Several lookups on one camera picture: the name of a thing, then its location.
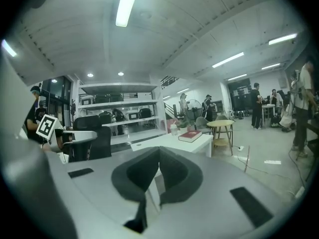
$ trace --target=round wooden table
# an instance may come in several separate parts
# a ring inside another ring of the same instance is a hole
[[[230,147],[230,151],[231,151],[231,155],[233,155],[233,148],[232,148],[232,144],[230,142],[230,136],[229,136],[229,133],[232,131],[229,131],[227,129],[227,126],[232,126],[233,124],[235,123],[235,121],[233,120],[230,120],[230,119],[222,119],[222,120],[215,120],[215,121],[212,121],[212,122],[209,122],[207,123],[207,126],[209,127],[212,127],[214,130],[214,137],[213,137],[213,149],[212,149],[212,156],[213,156],[213,153],[214,153],[214,149],[215,149],[215,146],[227,146],[229,144],[229,147]],[[226,134],[227,134],[227,138],[228,138],[228,141],[226,139],[223,139],[223,138],[219,138],[220,136],[220,130],[222,127],[225,127],[225,131],[226,131]]]

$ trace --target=fluorescent ceiling light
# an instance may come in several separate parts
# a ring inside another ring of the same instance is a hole
[[[296,38],[296,36],[297,36],[297,34],[290,34],[290,35],[286,35],[286,36],[283,36],[283,37],[279,37],[277,39],[269,41],[269,45],[272,45],[272,44],[275,44],[275,43],[278,43],[278,42],[287,41],[287,40],[290,40],[290,39],[294,39],[294,38]]]
[[[2,40],[1,43],[2,47],[5,48],[5,50],[12,56],[15,57],[16,53],[14,52],[14,50],[12,50],[12,48],[10,47],[10,45],[6,42],[6,40]]]
[[[266,66],[266,67],[263,67],[261,70],[268,69],[268,68],[273,68],[273,67],[276,67],[276,66],[279,66],[279,65],[280,65],[280,63],[275,64],[275,65],[271,65],[271,66]]]
[[[230,58],[227,58],[227,59],[225,59],[225,60],[223,60],[223,61],[221,61],[221,62],[219,62],[219,63],[213,65],[213,68],[216,68],[217,66],[221,66],[222,64],[225,64],[225,63],[227,63],[227,62],[229,62],[229,61],[231,61],[231,60],[233,60],[233,59],[235,59],[235,58],[239,58],[239,57],[241,57],[241,56],[244,56],[244,52],[241,52],[241,53],[239,53],[239,54],[237,54],[237,55],[235,55],[235,56],[232,56],[232,57],[230,57]]]
[[[115,21],[116,26],[126,27],[128,25],[134,1],[135,0],[120,0]]]
[[[180,92],[183,92],[183,91],[186,91],[186,90],[189,90],[189,88],[184,89],[184,90],[181,90],[181,91],[178,91],[178,94],[179,94]]]
[[[235,80],[235,79],[237,79],[237,78],[240,78],[240,77],[244,77],[244,76],[246,76],[247,74],[243,74],[243,75],[240,75],[240,76],[237,76],[237,77],[234,77],[234,78],[230,78],[230,79],[228,79],[229,81],[231,81],[231,80]]]

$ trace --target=shelf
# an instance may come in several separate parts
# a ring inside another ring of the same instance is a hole
[[[160,118],[159,116],[154,116],[154,117],[145,118],[145,119],[125,120],[125,121],[114,122],[114,123],[110,123],[110,124],[103,124],[102,126],[125,125],[125,124],[131,124],[131,123],[136,123],[136,122],[148,121],[148,120],[156,120],[159,118]]]
[[[156,87],[158,86],[149,83],[97,83],[79,86],[89,95],[151,92]]]
[[[166,134],[166,131],[160,130],[160,129],[150,129],[150,130],[145,130],[142,132],[112,136],[111,145],[125,143],[128,141],[138,141],[138,140],[142,140],[142,139],[146,139],[146,138],[150,138],[150,137],[158,136],[162,134]]]
[[[132,106],[145,106],[157,103],[158,100],[134,100],[134,101],[123,101],[123,102],[112,102],[112,103],[101,103],[78,106],[78,109],[87,110],[98,110],[107,109],[112,107],[132,107]]]
[[[229,142],[228,142],[228,140],[226,140],[224,138],[219,138],[219,139],[213,140],[213,144],[216,146],[228,146]]]

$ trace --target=appliance on shelf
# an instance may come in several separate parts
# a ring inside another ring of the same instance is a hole
[[[110,124],[112,123],[112,114],[105,111],[99,114],[99,118],[102,124]]]
[[[150,108],[142,108],[140,109],[140,118],[141,119],[146,119],[152,117],[152,112]]]
[[[138,110],[130,110],[125,114],[127,120],[138,120],[139,112]]]
[[[84,105],[91,105],[94,104],[94,97],[83,97],[81,99],[81,104]]]
[[[110,97],[108,95],[106,95],[106,96],[97,95],[95,97],[96,104],[109,103],[109,102],[110,102]]]
[[[123,102],[121,94],[110,94],[110,102]]]

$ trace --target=fan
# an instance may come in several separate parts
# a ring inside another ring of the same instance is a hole
[[[196,121],[196,119],[203,113],[200,102],[195,99],[191,99],[187,102],[187,105],[189,119]]]

